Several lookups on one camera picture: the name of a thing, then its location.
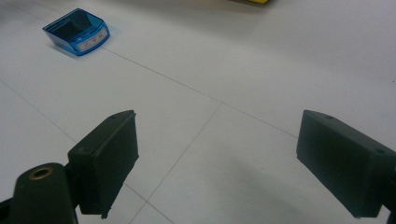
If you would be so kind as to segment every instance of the white label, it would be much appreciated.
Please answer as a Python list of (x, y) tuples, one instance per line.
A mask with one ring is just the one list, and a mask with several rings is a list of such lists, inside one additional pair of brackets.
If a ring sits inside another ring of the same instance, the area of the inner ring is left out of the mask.
[(102, 28), (101, 31), (99, 31), (98, 34), (96, 34), (94, 37), (92, 37), (89, 40), (86, 40), (82, 42), (81, 44), (78, 44), (78, 49), (83, 52), (87, 49), (93, 48), (95, 45), (99, 44), (102, 42), (103, 39), (107, 36), (107, 30), (106, 27)]

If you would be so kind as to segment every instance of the blue plastic box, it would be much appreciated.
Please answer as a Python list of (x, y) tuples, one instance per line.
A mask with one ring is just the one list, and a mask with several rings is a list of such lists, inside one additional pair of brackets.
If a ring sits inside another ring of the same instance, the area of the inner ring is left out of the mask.
[(76, 8), (43, 28), (52, 42), (77, 56), (89, 53), (105, 43), (110, 32), (105, 22)]

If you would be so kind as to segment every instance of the floor tile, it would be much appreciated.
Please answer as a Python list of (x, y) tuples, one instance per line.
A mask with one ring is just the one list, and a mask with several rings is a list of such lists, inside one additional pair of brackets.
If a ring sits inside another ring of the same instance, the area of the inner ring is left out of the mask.
[(0, 81), (0, 202), (11, 198), (22, 173), (48, 162), (67, 163), (75, 144)]
[[(369, 118), (382, 132), (395, 131), (396, 123), (383, 119), (394, 114), (388, 103), (394, 84), (371, 83), (394, 79), (393, 1), (287, 0), (265, 7), (223, 0), (97, 3), (95, 11), (114, 31), (106, 49), (288, 133), (298, 135), (304, 108)], [(371, 126), (362, 128), (375, 135)], [(393, 138), (381, 140), (396, 147)]]
[(36, 17), (0, 1), (0, 39), (36, 20)]
[(296, 159), (297, 139), (222, 106), (149, 202), (174, 223), (385, 223), (354, 219)]
[(0, 42), (9, 52), (0, 55), (0, 78), (76, 141), (133, 109), (140, 159), (127, 183), (147, 199), (219, 103), (104, 49), (67, 56), (52, 46), (43, 23), (30, 26), (29, 37)]
[(136, 216), (145, 201), (134, 193), (131, 189), (123, 186), (116, 201), (113, 203), (108, 217), (104, 220), (96, 215), (82, 215), (79, 208), (76, 209), (78, 214), (78, 223), (81, 224), (129, 224)]
[(143, 209), (134, 218), (131, 224), (172, 224), (150, 204), (146, 203)]

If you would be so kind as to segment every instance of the grout line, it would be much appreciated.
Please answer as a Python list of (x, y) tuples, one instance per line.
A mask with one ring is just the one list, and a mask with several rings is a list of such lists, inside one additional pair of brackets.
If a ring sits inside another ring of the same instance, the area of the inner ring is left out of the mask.
[(153, 72), (153, 73), (155, 73), (155, 74), (157, 74), (157, 75), (160, 75), (160, 76), (162, 76), (162, 77), (165, 77), (166, 79), (169, 79), (169, 80), (171, 80), (171, 81), (173, 81), (173, 82), (176, 82), (177, 84), (182, 85), (182, 86), (184, 86), (184, 87), (186, 87), (186, 88), (188, 88), (188, 89), (190, 89), (190, 90), (192, 90), (192, 91), (196, 91), (196, 92), (200, 93), (201, 95), (204, 95), (204, 96), (206, 96), (206, 97), (208, 97), (208, 98), (210, 98), (210, 99), (212, 99), (212, 100), (215, 100), (215, 101), (218, 101), (218, 102), (222, 103), (222, 101), (220, 101), (220, 100), (218, 100), (218, 99), (216, 99), (216, 98), (214, 98), (214, 97), (212, 97), (212, 96), (210, 96), (210, 95), (208, 95), (208, 94), (205, 94), (205, 93), (203, 93), (203, 92), (201, 92), (201, 91), (198, 91), (198, 90), (196, 90), (196, 89), (194, 89), (194, 88), (191, 88), (191, 87), (187, 86), (186, 84), (181, 83), (181, 82), (179, 82), (179, 81), (177, 81), (177, 80), (175, 80), (175, 79), (172, 79), (172, 78), (170, 78), (170, 77), (167, 77), (166, 75), (163, 75), (163, 74), (161, 74), (161, 73), (159, 73), (159, 72), (157, 72), (157, 71), (155, 71), (155, 70), (153, 70), (153, 69), (151, 69), (151, 68), (149, 68), (149, 67), (147, 67), (147, 66), (145, 66), (145, 65), (143, 65), (143, 64), (141, 64), (141, 63), (137, 63), (137, 62), (135, 62), (135, 61), (133, 61), (133, 60), (127, 58), (127, 57), (124, 57), (124, 56), (122, 56), (122, 55), (120, 55), (120, 54), (118, 54), (118, 53), (116, 53), (116, 52), (114, 52), (114, 51), (111, 51), (111, 50), (109, 50), (109, 49), (105, 49), (105, 50), (107, 50), (108, 52), (113, 53), (113, 54), (115, 54), (115, 55), (117, 55), (117, 56), (119, 56), (119, 57), (125, 59), (126, 61), (129, 61), (129, 62), (134, 63), (134, 64), (136, 64), (136, 65), (139, 65), (139, 66), (141, 66), (141, 67), (144, 67), (144, 68), (148, 69), (149, 71), (151, 71), (151, 72)]
[(6, 2), (6, 1), (2, 1), (2, 2), (8, 4), (9, 6), (15, 7), (15, 8), (19, 9), (20, 11), (22, 11), (22, 12), (24, 12), (24, 13), (27, 13), (27, 14), (33, 16), (33, 17), (36, 17), (36, 18), (38, 18), (38, 19), (41, 20), (41, 21), (45, 21), (45, 20), (41, 19), (40, 17), (38, 17), (37, 15), (32, 14), (32, 13), (30, 13), (30, 12), (24, 10), (23, 8), (17, 7), (17, 6), (15, 6), (15, 5), (13, 5), (13, 4), (9, 3), (9, 2)]
[(198, 134), (195, 135), (195, 137), (192, 139), (192, 141), (189, 143), (189, 145), (186, 147), (186, 149), (184, 150), (183, 153), (181, 153), (181, 155), (178, 157), (177, 161), (175, 162), (175, 164), (171, 167), (171, 169), (169, 169), (168, 173), (165, 175), (165, 177), (163, 178), (163, 180), (160, 182), (160, 184), (157, 186), (157, 188), (155, 188), (154, 191), (152, 191), (152, 193), (149, 195), (147, 202), (149, 201), (149, 199), (151, 198), (151, 196), (155, 193), (155, 191), (157, 191), (157, 189), (160, 187), (160, 185), (163, 183), (163, 181), (166, 179), (166, 177), (169, 176), (169, 174), (173, 171), (173, 169), (175, 168), (175, 166), (177, 165), (177, 163), (180, 161), (180, 159), (183, 157), (183, 155), (187, 152), (187, 150), (189, 150), (190, 146), (192, 145), (192, 143), (195, 142), (195, 140), (197, 139), (197, 137), (201, 134), (201, 132), (205, 129), (205, 127), (207, 126), (207, 124), (210, 122), (210, 120), (213, 119), (213, 117), (216, 115), (216, 113), (219, 111), (219, 109), (221, 108), (223, 104), (219, 104), (218, 108), (216, 108), (215, 112), (213, 112), (213, 114), (210, 116), (210, 118), (207, 120), (207, 122), (204, 124), (204, 126), (202, 127), (202, 129), (198, 132)]
[(204, 92), (198, 91), (198, 90), (196, 90), (196, 89), (194, 89), (194, 88), (192, 88), (192, 87), (190, 87), (190, 86), (188, 86), (188, 85), (186, 85), (186, 84), (184, 84), (184, 83), (181, 83), (181, 82), (179, 82), (179, 81), (177, 81), (177, 80), (175, 80), (175, 79), (172, 79), (172, 78), (170, 78), (170, 77), (167, 77), (166, 75), (163, 75), (163, 74), (161, 74), (160, 72), (157, 72), (157, 71), (155, 71), (155, 70), (153, 70), (153, 69), (151, 69), (151, 68), (148, 68), (147, 66), (145, 66), (145, 65), (143, 65), (143, 64), (141, 64), (141, 63), (137, 63), (137, 62), (135, 62), (135, 61), (133, 61), (133, 60), (127, 58), (127, 57), (124, 57), (124, 56), (122, 56), (122, 55), (120, 55), (120, 54), (118, 54), (118, 53), (116, 53), (116, 52), (114, 52), (114, 51), (111, 51), (111, 50), (109, 50), (109, 49), (105, 49), (105, 48), (103, 48), (103, 47), (102, 47), (102, 49), (107, 50), (108, 52), (113, 53), (113, 54), (115, 54), (115, 55), (117, 55), (117, 56), (123, 58), (123, 59), (126, 60), (126, 61), (129, 61), (129, 62), (134, 63), (134, 64), (136, 64), (136, 65), (139, 65), (139, 66), (141, 66), (141, 67), (144, 67), (144, 68), (148, 69), (149, 71), (151, 71), (151, 72), (153, 72), (153, 73), (155, 73), (155, 74), (157, 74), (157, 75), (160, 75), (160, 76), (162, 76), (162, 77), (165, 77), (166, 79), (169, 79), (169, 80), (171, 80), (171, 81), (173, 81), (173, 82), (176, 82), (177, 84), (180, 84), (180, 85), (182, 85), (182, 86), (184, 86), (184, 87), (186, 87), (186, 88), (188, 88), (188, 89), (190, 89), (190, 90), (192, 90), (192, 91), (196, 91), (196, 92), (198, 92), (198, 93), (200, 93), (200, 94), (202, 94), (202, 95), (204, 95), (204, 96), (206, 96), (206, 97), (208, 97), (208, 98), (210, 98), (210, 99), (212, 99), (212, 100), (215, 100), (215, 101), (217, 101), (217, 102), (220, 102), (220, 103), (222, 103), (223, 105), (227, 105), (228, 107), (230, 107), (230, 108), (232, 108), (232, 109), (234, 109), (234, 110), (236, 110), (236, 111), (238, 111), (238, 112), (240, 112), (240, 113), (243, 113), (243, 114), (245, 114), (245, 115), (248, 115), (249, 117), (251, 117), (251, 118), (253, 118), (253, 119), (256, 119), (256, 120), (258, 120), (258, 121), (260, 121), (260, 122), (262, 122), (262, 123), (264, 123), (264, 124), (267, 124), (267, 125), (269, 125), (269, 126), (275, 128), (275, 129), (278, 129), (278, 130), (280, 130), (280, 131), (283, 132), (283, 133), (286, 133), (286, 134), (288, 134), (288, 135), (290, 135), (290, 136), (292, 136), (292, 137), (297, 138), (297, 136), (294, 135), (294, 134), (292, 134), (292, 133), (288, 133), (287, 131), (282, 130), (281, 128), (278, 128), (278, 127), (276, 127), (276, 126), (273, 125), (273, 124), (270, 124), (270, 123), (268, 123), (268, 122), (266, 122), (266, 121), (264, 121), (264, 120), (262, 120), (262, 119), (256, 118), (256, 117), (254, 117), (254, 116), (252, 116), (252, 115), (249, 115), (247, 112), (242, 111), (242, 110), (240, 110), (240, 109), (238, 109), (238, 108), (236, 108), (236, 107), (234, 107), (234, 106), (232, 106), (232, 105), (229, 105), (229, 104), (227, 104), (227, 103), (224, 103), (224, 102), (222, 102), (221, 100), (219, 100), (219, 99), (217, 99), (217, 98), (215, 98), (215, 97), (213, 97), (213, 96), (210, 96), (210, 95), (208, 95), (208, 94), (206, 94), (206, 93), (204, 93)]
[(172, 224), (175, 224), (175, 222), (173, 222), (171, 219), (169, 219), (169, 217), (167, 217), (166, 215), (164, 215), (162, 212), (160, 212), (160, 210), (158, 210), (156, 207), (154, 207), (151, 203), (148, 202), (148, 204), (154, 208), (155, 210), (157, 210), (157, 212), (159, 212), (161, 215), (163, 215), (163, 217), (165, 217), (166, 219), (168, 219), (168, 221), (170, 221)]
[(142, 198), (145, 202), (147, 202), (146, 199), (143, 198), (142, 195), (140, 195), (139, 193), (136, 192), (136, 190), (134, 190), (134, 189), (132, 189), (131, 187), (129, 187), (126, 183), (123, 183), (123, 185), (125, 185), (125, 187), (127, 187), (128, 189), (130, 189), (131, 191), (133, 191), (135, 194), (137, 194), (137, 196), (139, 196), (139, 197)]
[(43, 112), (41, 112), (37, 107), (35, 107), (32, 103), (30, 103), (26, 98), (24, 98), (22, 95), (20, 95), (18, 92), (16, 92), (11, 86), (9, 86), (2, 78), (0, 78), (0, 82), (2, 82), (4, 85), (6, 85), (10, 90), (12, 90), (15, 94), (20, 96), (24, 102), (26, 102), (28, 105), (30, 105), (35, 111), (37, 111), (41, 116), (43, 116), (46, 120), (48, 120), (53, 126), (58, 128), (64, 135), (66, 135), (70, 140), (72, 140), (74, 143), (77, 141), (73, 139), (67, 132), (65, 132), (61, 127), (59, 127), (55, 122), (53, 122), (49, 117), (47, 117)]
[(169, 219), (166, 215), (164, 215), (162, 212), (160, 212), (160, 210), (158, 210), (156, 207), (154, 207), (151, 203), (149, 203), (148, 201), (146, 201), (146, 199), (144, 199), (142, 197), (142, 195), (140, 195), (139, 193), (136, 192), (136, 190), (132, 189), (131, 187), (129, 187), (126, 183), (124, 183), (125, 187), (127, 187), (128, 189), (130, 189), (131, 191), (133, 191), (135, 194), (137, 194), (137, 196), (139, 196), (141, 199), (143, 199), (145, 201), (145, 203), (143, 204), (143, 206), (139, 209), (139, 211), (136, 213), (136, 215), (134, 216), (137, 217), (137, 214), (139, 214), (139, 212), (143, 209), (143, 207), (148, 203), (151, 207), (153, 207), (155, 210), (157, 210), (157, 212), (159, 212), (161, 215), (163, 215), (166, 219), (168, 219), (168, 221), (170, 221), (172, 224), (175, 224), (171, 219)]
[(146, 203), (148, 203), (148, 202), (145, 202), (145, 204), (143, 204), (143, 206), (139, 209), (139, 211), (137, 211), (136, 215), (134, 215), (134, 218), (132, 218), (132, 220), (129, 222), (129, 224), (132, 224), (132, 222), (133, 222), (134, 219), (137, 217), (137, 215), (140, 213), (140, 211), (142, 211), (142, 209), (143, 209), (143, 207), (146, 205)]

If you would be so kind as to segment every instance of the yellow object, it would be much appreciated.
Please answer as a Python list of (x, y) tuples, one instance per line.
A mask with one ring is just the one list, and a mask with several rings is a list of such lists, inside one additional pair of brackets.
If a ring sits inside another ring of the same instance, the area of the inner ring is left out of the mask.
[(266, 3), (268, 0), (249, 0), (251, 2), (257, 2), (257, 3)]

